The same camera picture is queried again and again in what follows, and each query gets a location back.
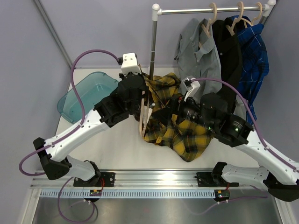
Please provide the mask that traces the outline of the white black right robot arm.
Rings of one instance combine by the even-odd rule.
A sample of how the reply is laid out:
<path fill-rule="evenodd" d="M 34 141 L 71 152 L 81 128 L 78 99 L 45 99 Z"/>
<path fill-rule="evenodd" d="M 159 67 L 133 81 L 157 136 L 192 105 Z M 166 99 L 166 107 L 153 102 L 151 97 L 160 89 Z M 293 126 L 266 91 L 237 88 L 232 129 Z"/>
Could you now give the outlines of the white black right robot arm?
<path fill-rule="evenodd" d="M 259 164 L 243 168 L 218 162 L 211 172 L 216 186 L 252 185 L 267 190 L 285 202 L 299 198 L 299 165 L 277 149 L 260 140 L 257 130 L 243 118 L 228 111 L 227 102 L 215 93 L 202 96 L 197 104 L 191 97 L 172 97 L 169 105 L 153 113 L 153 117 L 168 125 L 172 115 L 179 122 L 190 121 L 210 131 L 222 144 L 234 147 Z"/>

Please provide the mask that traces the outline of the yellow plaid shirt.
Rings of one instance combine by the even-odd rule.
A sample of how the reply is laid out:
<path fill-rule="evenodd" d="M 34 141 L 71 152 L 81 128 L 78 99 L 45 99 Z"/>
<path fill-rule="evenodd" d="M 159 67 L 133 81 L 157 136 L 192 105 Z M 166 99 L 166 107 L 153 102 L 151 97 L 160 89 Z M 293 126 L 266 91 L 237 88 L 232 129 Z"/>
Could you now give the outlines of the yellow plaid shirt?
<path fill-rule="evenodd" d="M 146 85 L 151 92 L 149 107 L 151 109 L 143 140 L 147 143 L 171 148 L 182 160 L 191 162 L 205 151 L 213 136 L 204 127 L 188 120 L 179 120 L 173 114 L 172 122 L 162 124 L 153 118 L 153 113 L 170 105 L 174 96 L 183 96 L 179 92 L 180 79 L 169 73 L 165 76 L 150 76 L 143 73 Z"/>

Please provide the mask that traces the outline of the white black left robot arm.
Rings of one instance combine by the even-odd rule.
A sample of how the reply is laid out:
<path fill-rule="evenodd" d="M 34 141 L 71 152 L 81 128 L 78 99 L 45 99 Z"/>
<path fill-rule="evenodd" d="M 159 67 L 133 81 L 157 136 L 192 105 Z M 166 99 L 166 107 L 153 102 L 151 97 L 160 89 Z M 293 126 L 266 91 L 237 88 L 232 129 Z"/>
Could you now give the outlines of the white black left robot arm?
<path fill-rule="evenodd" d="M 71 157 L 70 153 L 94 135 L 115 126 L 140 109 L 148 90 L 144 75 L 121 75 L 121 79 L 117 88 L 85 115 L 84 121 L 78 121 L 55 137 L 46 140 L 39 137 L 33 141 L 49 180 L 70 176 L 89 186 L 100 182 L 101 173 L 93 161 L 80 161 Z"/>

